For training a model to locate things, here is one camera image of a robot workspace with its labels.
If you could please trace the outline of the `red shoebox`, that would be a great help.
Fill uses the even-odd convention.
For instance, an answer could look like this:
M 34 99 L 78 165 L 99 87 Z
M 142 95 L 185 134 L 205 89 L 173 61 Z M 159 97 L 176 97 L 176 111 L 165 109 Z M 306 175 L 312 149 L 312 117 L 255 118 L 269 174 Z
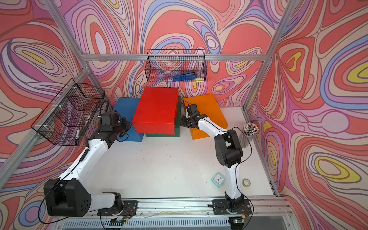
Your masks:
M 178 102 L 177 88 L 146 87 L 132 120 L 135 130 L 143 134 L 173 135 Z

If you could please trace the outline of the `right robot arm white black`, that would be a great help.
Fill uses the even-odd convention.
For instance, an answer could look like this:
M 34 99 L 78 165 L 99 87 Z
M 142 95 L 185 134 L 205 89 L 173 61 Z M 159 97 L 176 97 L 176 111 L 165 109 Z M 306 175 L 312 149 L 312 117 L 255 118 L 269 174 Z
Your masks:
M 233 129 L 225 130 L 215 124 L 207 115 L 198 111 L 196 104 L 186 106 L 181 126 L 197 128 L 214 139 L 216 157 L 224 167 L 226 183 L 224 198 L 214 199 L 209 205 L 214 214 L 250 216 L 253 212 L 251 202 L 239 188 L 239 164 L 242 162 L 243 151 L 237 132 Z

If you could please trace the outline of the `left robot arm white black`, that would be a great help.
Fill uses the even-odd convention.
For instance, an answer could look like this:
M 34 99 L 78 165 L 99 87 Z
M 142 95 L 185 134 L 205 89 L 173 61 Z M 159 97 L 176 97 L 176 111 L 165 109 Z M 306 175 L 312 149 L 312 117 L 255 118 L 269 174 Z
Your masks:
M 55 217 L 83 217 L 90 211 L 106 210 L 116 216 L 123 211 L 120 193 L 93 194 L 86 188 L 92 169 L 112 144 L 125 136 L 131 123 L 117 111 L 99 113 L 100 125 L 85 141 L 85 149 L 73 164 L 55 180 L 44 185 L 44 203 L 48 215 Z

